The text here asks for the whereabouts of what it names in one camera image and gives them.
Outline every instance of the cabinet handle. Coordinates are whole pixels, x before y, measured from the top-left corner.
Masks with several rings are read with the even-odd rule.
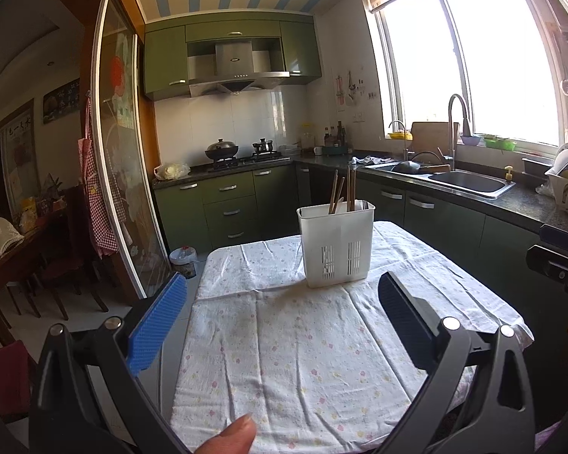
[[[428,208],[430,210],[435,208],[433,203],[423,203],[422,201],[413,200],[412,198],[408,198],[408,201],[410,201],[410,204],[418,206],[419,208]]]
[[[401,194],[388,193],[387,191],[381,191],[381,196],[390,198],[391,200],[401,200],[403,198]]]

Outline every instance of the metal bolt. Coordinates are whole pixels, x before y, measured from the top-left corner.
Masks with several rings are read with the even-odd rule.
[[[454,331],[461,327],[461,323],[459,323],[459,320],[454,317],[445,317],[442,320],[442,324],[446,329],[449,329],[451,331]]]
[[[507,336],[507,338],[511,338],[511,336],[513,336],[513,329],[511,329],[511,326],[507,326],[507,324],[503,324],[503,326],[501,326],[501,333],[504,336]]]
[[[118,329],[122,325],[122,320],[118,316],[113,316],[113,317],[107,318],[105,320],[105,322],[103,323],[103,325],[107,329],[111,329],[111,330]]]
[[[63,324],[53,324],[51,329],[48,330],[51,336],[59,336],[63,332]]]

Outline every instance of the backsplash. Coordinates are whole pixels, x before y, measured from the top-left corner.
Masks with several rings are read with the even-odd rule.
[[[309,121],[304,85],[203,97],[174,97],[155,102],[160,159],[190,166],[211,162],[206,148],[222,138],[239,146],[237,157],[253,152],[259,138],[274,140],[274,148],[299,140],[301,124]]]

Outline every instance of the table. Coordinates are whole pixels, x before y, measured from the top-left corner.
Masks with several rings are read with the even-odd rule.
[[[532,333],[493,292],[390,222],[375,222],[365,280],[310,289],[300,236],[217,249],[191,309],[171,417],[189,449],[252,413],[251,452],[352,453],[382,443],[426,375],[377,296],[393,271],[441,317],[468,329]],[[466,369],[451,407],[468,392]]]
[[[40,266],[41,252],[56,241],[64,242],[67,237],[65,210],[53,213],[44,225],[26,233],[23,240],[0,256],[0,291],[10,281],[24,281],[29,278]],[[0,317],[0,343],[7,345],[14,341]]]

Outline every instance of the gooseneck faucet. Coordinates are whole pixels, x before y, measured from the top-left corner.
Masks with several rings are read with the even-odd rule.
[[[401,128],[404,132],[404,161],[408,160],[408,149],[406,148],[406,125],[404,123],[402,123],[399,119],[394,119],[393,121],[391,121],[388,125],[387,125],[387,129],[389,129],[389,127],[394,124],[394,123],[400,123],[401,124]]]
[[[448,129],[449,129],[449,140],[450,140],[449,150],[450,150],[450,156],[452,156],[453,158],[452,164],[450,165],[451,171],[454,171],[454,158],[457,150],[456,149],[457,138],[456,135],[454,134],[454,124],[453,124],[453,103],[456,98],[458,98],[459,102],[461,102],[461,108],[463,109],[463,136],[464,137],[471,136],[470,120],[467,115],[467,102],[465,102],[465,99],[463,98],[462,95],[453,93],[453,95],[451,95],[450,97],[450,100],[448,101]]]

